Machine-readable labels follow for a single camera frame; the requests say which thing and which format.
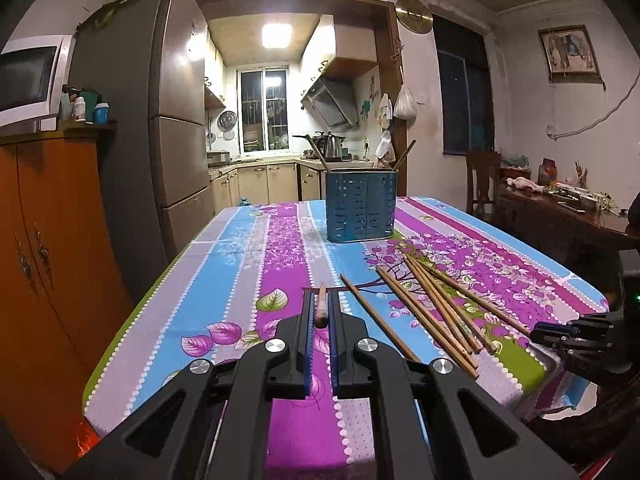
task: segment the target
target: blue utensil holder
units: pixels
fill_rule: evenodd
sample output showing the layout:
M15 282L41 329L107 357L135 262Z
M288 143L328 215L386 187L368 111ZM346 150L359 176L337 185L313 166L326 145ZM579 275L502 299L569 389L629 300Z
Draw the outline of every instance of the blue utensil holder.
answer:
M398 173L380 168L326 173L326 237L344 243L391 238Z

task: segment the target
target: range hood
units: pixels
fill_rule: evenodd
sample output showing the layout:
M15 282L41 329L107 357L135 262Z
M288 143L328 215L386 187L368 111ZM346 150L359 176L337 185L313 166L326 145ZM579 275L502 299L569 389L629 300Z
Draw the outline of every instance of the range hood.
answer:
M350 84L321 77L304 99L309 100L332 132L346 132L358 125L358 109Z

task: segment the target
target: framed picture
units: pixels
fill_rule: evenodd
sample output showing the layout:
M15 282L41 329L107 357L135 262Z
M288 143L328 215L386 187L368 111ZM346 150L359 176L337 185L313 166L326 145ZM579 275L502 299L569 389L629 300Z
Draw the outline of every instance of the framed picture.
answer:
M553 83L602 84L598 61L584 25L538 31L546 71Z

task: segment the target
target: kitchen window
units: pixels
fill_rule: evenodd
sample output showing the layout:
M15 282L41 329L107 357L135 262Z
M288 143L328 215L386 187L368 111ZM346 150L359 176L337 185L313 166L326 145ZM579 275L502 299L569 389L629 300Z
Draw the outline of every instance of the kitchen window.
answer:
M238 72L241 153L289 149L287 69Z

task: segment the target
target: refrigerator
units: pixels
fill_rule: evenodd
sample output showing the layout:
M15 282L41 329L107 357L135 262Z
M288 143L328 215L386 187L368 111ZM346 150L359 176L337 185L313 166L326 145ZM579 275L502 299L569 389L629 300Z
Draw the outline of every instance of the refrigerator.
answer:
M195 0L117 0L78 28L68 81L100 92L118 123L98 138L98 171L113 251L136 302L214 215L206 34Z

